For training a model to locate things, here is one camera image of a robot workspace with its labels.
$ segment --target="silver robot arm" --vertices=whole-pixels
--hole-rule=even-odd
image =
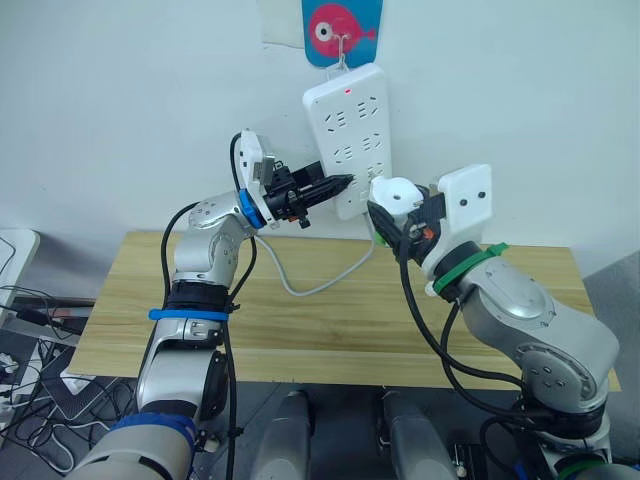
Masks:
[[[223,324],[237,307],[229,288],[241,243],[281,220],[309,225],[307,209],[344,190],[351,175],[325,177],[317,162],[290,172],[251,131],[240,137],[246,189],[198,203],[175,249],[176,271],[144,354],[140,413],[125,417],[69,475],[72,480],[184,480],[197,427],[220,414],[227,398]]]
[[[579,455],[610,463],[604,405],[618,340],[502,258],[506,245],[486,251],[477,245],[492,216],[488,165],[457,170],[430,187],[373,179],[369,213],[376,230],[398,258],[410,224],[409,257],[429,282],[427,294],[457,302],[471,333],[522,369],[523,399],[554,418],[532,433],[545,473],[555,478]]]

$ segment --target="power strip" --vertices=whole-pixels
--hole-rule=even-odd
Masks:
[[[325,175],[352,174],[349,187],[335,197],[338,217],[367,211],[369,186],[391,177],[389,101],[384,72],[368,63],[305,92],[307,112]]]

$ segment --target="fish picture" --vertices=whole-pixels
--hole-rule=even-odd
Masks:
[[[375,59],[382,0],[302,0],[307,59],[318,67],[338,62],[355,68]]]

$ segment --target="white cable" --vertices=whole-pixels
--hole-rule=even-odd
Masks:
[[[365,253],[360,260],[358,260],[356,263],[354,263],[351,267],[346,269],[344,272],[342,272],[333,280],[330,280],[327,283],[320,285],[319,287],[312,288],[311,290],[307,290],[305,292],[298,292],[297,290],[294,290],[294,288],[291,286],[291,284],[289,283],[289,280],[287,279],[287,274],[284,271],[284,267],[282,266],[282,263],[280,263],[278,254],[275,252],[275,250],[273,250],[273,247],[269,245],[264,240],[264,238],[259,237],[258,235],[256,235],[255,238],[257,242],[265,248],[265,250],[269,253],[269,255],[271,255],[271,258],[273,259],[273,263],[275,263],[276,268],[278,269],[278,274],[280,275],[280,280],[282,280],[282,286],[285,288],[285,290],[295,297],[306,297],[308,295],[313,295],[314,293],[321,292],[322,290],[326,290],[332,285],[338,283],[344,277],[351,274],[356,269],[360,268],[360,266],[362,266],[362,264],[366,262],[371,257],[371,255],[373,255],[373,250],[375,249],[375,246],[376,246],[375,230],[373,228],[373,224],[371,223],[371,219],[369,218],[369,214],[364,213],[363,216],[365,219],[365,223],[367,224],[367,230],[369,230],[369,236],[371,238],[371,246],[369,247],[369,250],[367,251],[367,253]]]
[[[56,423],[53,425],[53,428],[55,427],[66,427],[66,428],[71,428],[71,429],[76,429],[76,428],[87,428],[90,427],[91,425],[100,425],[102,428],[104,428],[106,431],[109,431],[109,427],[103,423],[103,422],[99,422],[99,421],[93,421],[93,422],[89,422],[89,423],[84,423],[82,425],[67,425],[64,423]]]
[[[69,457],[69,466],[66,467],[66,468],[65,467],[61,467],[60,465],[55,465],[52,461],[48,461],[47,463],[49,465],[51,465],[51,468],[57,470],[60,473],[69,473],[71,470],[76,468],[76,459],[73,457],[73,453],[71,453],[71,450],[69,449],[69,447],[67,447],[64,443],[62,443],[60,440],[58,440],[58,437],[56,437],[55,429],[51,432],[51,439]]]

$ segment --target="black connector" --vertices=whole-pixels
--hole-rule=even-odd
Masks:
[[[49,315],[32,308],[17,308],[16,317],[26,322],[35,323],[36,325],[50,324]]]

